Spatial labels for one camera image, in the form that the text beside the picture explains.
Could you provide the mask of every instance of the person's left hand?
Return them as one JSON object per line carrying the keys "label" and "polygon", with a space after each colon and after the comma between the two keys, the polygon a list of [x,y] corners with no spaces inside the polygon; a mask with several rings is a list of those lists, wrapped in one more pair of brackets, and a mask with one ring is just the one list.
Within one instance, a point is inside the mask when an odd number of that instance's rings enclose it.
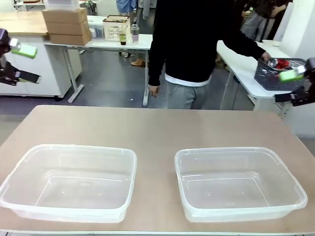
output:
{"label": "person's left hand", "polygon": [[275,16],[281,12],[281,7],[275,6],[274,9],[271,12],[271,18],[275,18]]}
{"label": "person's left hand", "polygon": [[264,62],[266,62],[266,61],[268,61],[268,60],[271,58],[271,56],[270,56],[269,53],[264,52],[264,53],[261,55],[261,58],[264,60]]}

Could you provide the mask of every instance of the clear plastic bin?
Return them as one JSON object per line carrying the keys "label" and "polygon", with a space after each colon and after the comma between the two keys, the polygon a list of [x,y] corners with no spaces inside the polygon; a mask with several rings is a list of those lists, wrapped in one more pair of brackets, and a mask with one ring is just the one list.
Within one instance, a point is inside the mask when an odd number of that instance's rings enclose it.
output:
{"label": "clear plastic bin", "polygon": [[105,38],[103,20],[106,17],[103,16],[88,16],[89,28],[94,29],[96,32],[96,38]]}
{"label": "clear plastic bin", "polygon": [[0,187],[0,206],[38,220],[121,222],[131,200],[136,163],[128,149],[35,146]]}
{"label": "clear plastic bin", "polygon": [[296,178],[267,148],[181,150],[175,167],[185,216],[191,222],[274,219],[307,203]]}
{"label": "clear plastic bin", "polygon": [[79,0],[44,0],[44,4],[49,11],[76,11],[80,8]]}

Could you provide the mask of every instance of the hand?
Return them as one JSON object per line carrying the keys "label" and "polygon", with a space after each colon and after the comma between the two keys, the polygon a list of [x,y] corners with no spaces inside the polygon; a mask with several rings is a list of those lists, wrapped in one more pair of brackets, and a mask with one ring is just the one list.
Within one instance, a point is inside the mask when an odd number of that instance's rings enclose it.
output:
{"label": "hand", "polygon": [[269,53],[264,52],[264,53],[261,55],[261,58],[263,58],[263,60],[266,62],[266,61],[269,61],[269,59],[271,58],[271,56],[270,56]]}
{"label": "hand", "polygon": [[274,9],[271,12],[271,18],[275,18],[275,16],[281,12],[281,7],[275,6]]}
{"label": "hand", "polygon": [[157,97],[157,94],[159,92],[159,86],[152,86],[149,85],[149,93],[153,96],[153,97]]}

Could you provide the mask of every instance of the black basket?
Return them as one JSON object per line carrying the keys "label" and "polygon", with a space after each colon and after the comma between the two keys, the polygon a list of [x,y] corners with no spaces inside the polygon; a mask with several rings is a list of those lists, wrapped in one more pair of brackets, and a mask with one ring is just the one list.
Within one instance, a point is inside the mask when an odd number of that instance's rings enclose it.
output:
{"label": "black basket", "polygon": [[[292,68],[296,68],[306,63],[303,59],[281,59],[287,60],[289,62],[289,66]],[[258,66],[254,78],[261,86],[264,87],[264,89],[269,91],[294,91],[304,84],[303,80],[282,83],[279,79],[280,72],[281,71],[278,69],[268,66],[262,60],[258,60]]]}

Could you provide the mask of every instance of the white basket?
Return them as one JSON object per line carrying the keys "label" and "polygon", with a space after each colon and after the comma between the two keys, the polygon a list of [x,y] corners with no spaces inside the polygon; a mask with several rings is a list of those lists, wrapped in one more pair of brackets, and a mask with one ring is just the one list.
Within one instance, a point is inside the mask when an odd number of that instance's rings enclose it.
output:
{"label": "white basket", "polygon": [[130,204],[137,157],[128,149],[38,145],[0,187],[0,206],[37,220],[118,223]]}
{"label": "white basket", "polygon": [[129,16],[116,16],[109,15],[106,20],[103,21],[105,40],[107,41],[120,41],[119,29],[124,27],[126,29],[126,38],[130,37],[130,17]]}
{"label": "white basket", "polygon": [[49,11],[76,11],[80,8],[79,0],[44,0],[44,4]]}
{"label": "white basket", "polygon": [[190,222],[274,219],[307,204],[299,182],[267,148],[182,150],[175,168]]}
{"label": "white basket", "polygon": [[94,29],[96,32],[96,38],[105,38],[103,20],[106,17],[103,16],[88,16],[89,28]]}

